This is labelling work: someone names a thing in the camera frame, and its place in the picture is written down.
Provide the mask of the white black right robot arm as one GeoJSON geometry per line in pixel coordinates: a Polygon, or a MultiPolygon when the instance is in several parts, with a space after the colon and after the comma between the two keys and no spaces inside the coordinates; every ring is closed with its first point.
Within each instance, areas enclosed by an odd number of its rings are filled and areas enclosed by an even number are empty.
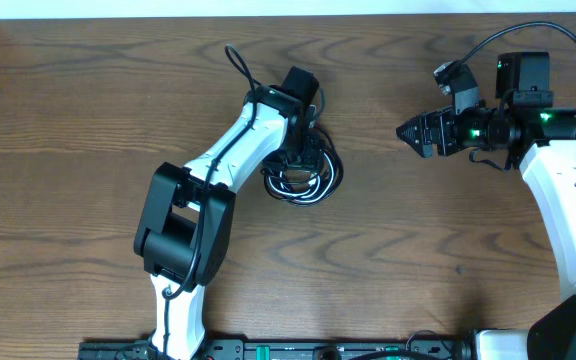
{"type": "Polygon", "coordinates": [[[476,330],[456,359],[576,359],[576,110],[556,108],[546,52],[501,54],[489,108],[466,65],[434,72],[451,105],[419,114],[396,130],[421,157],[505,150],[533,194],[555,255],[562,302],[527,330],[476,330]]]}

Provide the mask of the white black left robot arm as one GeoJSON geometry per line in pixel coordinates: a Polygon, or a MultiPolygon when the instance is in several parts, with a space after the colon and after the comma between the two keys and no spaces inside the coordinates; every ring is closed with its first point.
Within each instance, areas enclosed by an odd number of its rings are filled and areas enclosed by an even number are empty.
{"type": "Polygon", "coordinates": [[[323,169],[323,143],[313,130],[318,89],[314,74],[297,66],[279,85],[254,85],[239,118],[209,150],[153,174],[133,245],[157,299],[151,358],[198,352],[205,287],[224,261],[237,193],[255,169],[278,178],[323,169]]]}

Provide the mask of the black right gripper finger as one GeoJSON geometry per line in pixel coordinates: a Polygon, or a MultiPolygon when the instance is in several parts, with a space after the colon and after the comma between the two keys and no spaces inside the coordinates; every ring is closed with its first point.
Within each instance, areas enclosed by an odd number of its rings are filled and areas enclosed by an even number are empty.
{"type": "Polygon", "coordinates": [[[399,138],[438,138],[440,136],[439,111],[419,114],[396,129],[399,138]]]}
{"type": "Polygon", "coordinates": [[[439,143],[438,138],[430,130],[406,130],[402,134],[402,139],[422,158],[432,157],[439,143]]]}

